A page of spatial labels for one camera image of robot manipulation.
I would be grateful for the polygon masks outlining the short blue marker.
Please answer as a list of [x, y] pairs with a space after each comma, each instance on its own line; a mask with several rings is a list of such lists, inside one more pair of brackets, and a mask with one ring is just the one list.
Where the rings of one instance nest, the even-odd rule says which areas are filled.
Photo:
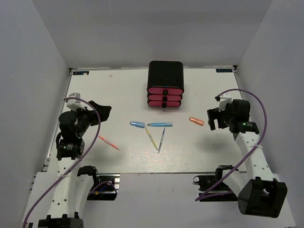
[[143, 122], [130, 121], [130, 125], [138, 128], [145, 128], [145, 123]]

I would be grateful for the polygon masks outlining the long blue marker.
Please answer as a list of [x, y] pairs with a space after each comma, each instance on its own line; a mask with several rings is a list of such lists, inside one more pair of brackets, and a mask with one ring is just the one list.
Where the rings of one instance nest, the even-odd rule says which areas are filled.
[[172, 127], [173, 123], [149, 123], [147, 125], [151, 127]]

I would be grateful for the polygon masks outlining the blue thin pen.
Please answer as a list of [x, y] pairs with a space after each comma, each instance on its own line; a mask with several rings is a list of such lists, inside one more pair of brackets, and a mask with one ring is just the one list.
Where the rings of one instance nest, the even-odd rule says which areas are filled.
[[160, 139], [160, 143], [159, 143], [159, 147], [158, 147], [158, 153], [160, 153], [160, 151], [161, 151], [161, 147], [162, 147], [165, 131], [166, 131], [166, 127], [164, 127], [163, 131], [162, 131], [162, 135], [161, 135], [161, 139]]

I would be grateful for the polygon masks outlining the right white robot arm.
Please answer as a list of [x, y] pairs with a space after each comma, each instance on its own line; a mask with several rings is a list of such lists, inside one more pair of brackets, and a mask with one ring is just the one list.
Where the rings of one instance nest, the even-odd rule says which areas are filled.
[[208, 124], [214, 130], [217, 121], [218, 128], [228, 128], [233, 134], [247, 177], [244, 178], [236, 166], [221, 165], [216, 169], [214, 184], [222, 190], [228, 187], [237, 196], [241, 214], [277, 218], [287, 186], [275, 178], [258, 144], [261, 137], [256, 123], [249, 120], [249, 101], [232, 99], [229, 95], [221, 95], [216, 100], [219, 106], [207, 111]]

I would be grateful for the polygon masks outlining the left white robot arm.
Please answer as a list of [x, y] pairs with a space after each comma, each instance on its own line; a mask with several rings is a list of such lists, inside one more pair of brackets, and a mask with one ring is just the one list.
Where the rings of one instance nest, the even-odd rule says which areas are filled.
[[82, 228], [81, 213], [90, 190], [100, 185], [95, 166], [81, 166], [85, 154], [83, 135], [90, 126], [100, 126], [108, 119], [111, 106], [89, 101], [87, 107], [80, 99], [69, 99], [69, 111], [59, 120], [60, 132], [56, 138], [57, 180], [54, 194], [45, 219], [38, 222], [39, 228]]

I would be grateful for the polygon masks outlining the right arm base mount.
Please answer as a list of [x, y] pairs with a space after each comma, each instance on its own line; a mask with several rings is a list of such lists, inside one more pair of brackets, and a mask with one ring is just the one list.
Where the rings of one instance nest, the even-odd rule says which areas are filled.
[[232, 165], [220, 165], [212, 175], [195, 176], [193, 183], [199, 187], [199, 196], [195, 200], [200, 202], [237, 201], [239, 193], [247, 183], [244, 175], [235, 170], [220, 181], [233, 168]]

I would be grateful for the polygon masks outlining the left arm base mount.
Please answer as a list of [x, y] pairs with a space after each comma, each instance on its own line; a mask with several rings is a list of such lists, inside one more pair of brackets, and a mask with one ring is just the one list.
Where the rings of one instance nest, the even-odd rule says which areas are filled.
[[114, 201], [119, 190], [120, 174], [100, 174], [95, 166], [84, 166], [78, 170], [77, 176], [88, 175], [93, 185], [87, 200]]

